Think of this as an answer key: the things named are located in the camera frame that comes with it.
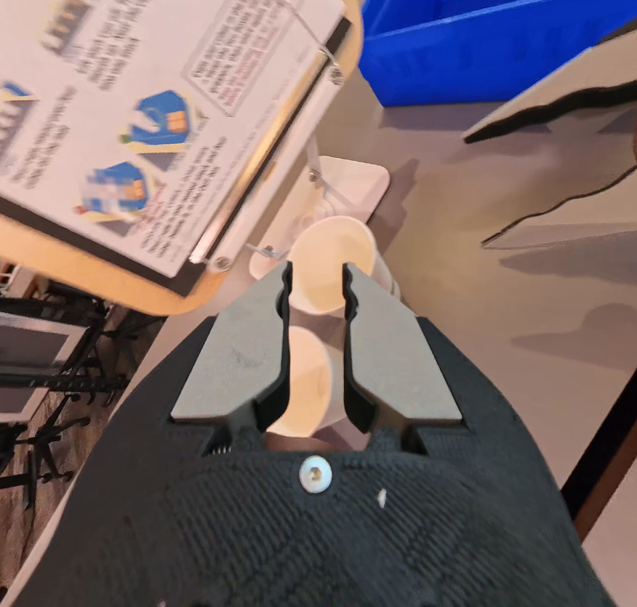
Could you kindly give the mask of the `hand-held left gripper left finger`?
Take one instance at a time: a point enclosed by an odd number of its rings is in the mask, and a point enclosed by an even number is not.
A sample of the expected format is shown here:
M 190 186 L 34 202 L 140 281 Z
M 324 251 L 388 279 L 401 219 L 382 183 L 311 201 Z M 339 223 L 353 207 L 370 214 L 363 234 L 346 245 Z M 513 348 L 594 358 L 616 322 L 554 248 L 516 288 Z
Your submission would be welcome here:
M 266 431 L 290 397 L 289 296 L 285 261 L 220 311 L 171 411 L 180 423 Z

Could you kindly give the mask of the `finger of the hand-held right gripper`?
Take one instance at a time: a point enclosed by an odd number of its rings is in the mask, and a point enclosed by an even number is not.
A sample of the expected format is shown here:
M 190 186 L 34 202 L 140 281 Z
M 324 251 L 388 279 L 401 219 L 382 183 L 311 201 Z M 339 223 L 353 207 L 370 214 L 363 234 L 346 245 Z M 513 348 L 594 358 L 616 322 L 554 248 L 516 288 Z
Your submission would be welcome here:
M 516 219 L 482 241 L 486 250 L 526 250 L 636 231 L 636 166 L 612 183 Z
M 506 102 L 463 134 L 466 144 L 486 141 L 569 113 L 609 109 L 636 101 L 636 34 L 594 45 Z

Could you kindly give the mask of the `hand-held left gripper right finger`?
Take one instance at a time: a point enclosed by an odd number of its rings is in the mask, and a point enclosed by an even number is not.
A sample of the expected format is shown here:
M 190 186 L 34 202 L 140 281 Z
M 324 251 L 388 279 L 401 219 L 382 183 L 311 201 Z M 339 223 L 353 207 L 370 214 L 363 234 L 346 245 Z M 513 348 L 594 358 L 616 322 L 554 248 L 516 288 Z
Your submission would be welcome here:
M 462 413 L 415 313 L 355 264 L 342 267 L 343 399 L 360 432 L 454 426 Z

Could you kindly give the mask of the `white paper cup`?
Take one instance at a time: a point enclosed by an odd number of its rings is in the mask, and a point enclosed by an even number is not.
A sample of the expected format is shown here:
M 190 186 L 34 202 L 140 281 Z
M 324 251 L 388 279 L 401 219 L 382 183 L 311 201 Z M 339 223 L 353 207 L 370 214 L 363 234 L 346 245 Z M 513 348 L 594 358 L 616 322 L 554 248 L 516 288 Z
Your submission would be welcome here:
M 342 268 L 349 262 L 401 298 L 370 228 L 351 216 L 331 216 L 308 227 L 294 242 L 288 261 L 292 263 L 290 303 L 309 316 L 343 314 Z
M 343 352 L 300 326 L 289 328 L 289 345 L 289 404 L 268 430 L 286 437 L 311 437 L 346 415 Z

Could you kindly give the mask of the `blue plastic bin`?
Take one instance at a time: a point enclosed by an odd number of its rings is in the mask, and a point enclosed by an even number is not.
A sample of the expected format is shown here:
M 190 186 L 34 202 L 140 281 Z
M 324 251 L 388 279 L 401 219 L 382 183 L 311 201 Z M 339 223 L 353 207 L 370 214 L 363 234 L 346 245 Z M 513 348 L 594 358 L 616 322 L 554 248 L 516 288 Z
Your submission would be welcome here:
M 363 78 L 385 108 L 507 101 L 636 19 L 636 0 L 365 0 Z

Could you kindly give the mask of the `instruction sheet on stand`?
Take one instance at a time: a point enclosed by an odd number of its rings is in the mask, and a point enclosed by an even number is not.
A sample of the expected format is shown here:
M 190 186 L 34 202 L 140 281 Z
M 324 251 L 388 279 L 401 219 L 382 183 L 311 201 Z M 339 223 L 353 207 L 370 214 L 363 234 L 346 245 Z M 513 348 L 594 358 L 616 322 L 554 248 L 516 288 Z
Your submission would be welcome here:
M 1 259 L 149 315 L 182 315 L 212 300 L 259 222 L 273 220 L 287 194 L 290 171 L 357 67 L 362 51 L 361 7 L 359 0 L 342 2 L 345 22 L 330 40 L 341 75 L 323 57 L 300 81 L 223 202 L 222 209 L 230 211 L 225 224 L 209 226 L 196 246 L 195 254 L 202 253 L 203 261 L 173 281 L 183 288 L 188 278 L 201 271 L 186 296 L 142 277 L 140 270 L 124 269 L 124 262 L 111 264 L 92 255 L 87 245 L 77 248 L 5 214 L 1 215 Z

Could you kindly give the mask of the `grey framed partition panel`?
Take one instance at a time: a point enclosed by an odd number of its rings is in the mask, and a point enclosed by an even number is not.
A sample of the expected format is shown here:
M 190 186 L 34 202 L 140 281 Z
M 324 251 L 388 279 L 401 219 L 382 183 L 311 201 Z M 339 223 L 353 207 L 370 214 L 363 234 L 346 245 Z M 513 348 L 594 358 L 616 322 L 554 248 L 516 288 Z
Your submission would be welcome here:
M 28 423 L 87 327 L 1 314 L 1 423 Z

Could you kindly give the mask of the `printed instruction sheet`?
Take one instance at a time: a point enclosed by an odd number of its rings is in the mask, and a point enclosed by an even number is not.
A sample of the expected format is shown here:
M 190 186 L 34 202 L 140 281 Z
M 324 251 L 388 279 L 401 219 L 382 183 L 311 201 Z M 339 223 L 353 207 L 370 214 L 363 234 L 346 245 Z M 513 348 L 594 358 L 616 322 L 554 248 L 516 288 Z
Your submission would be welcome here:
M 342 0 L 1 0 L 1 213 L 176 277 L 344 22 Z

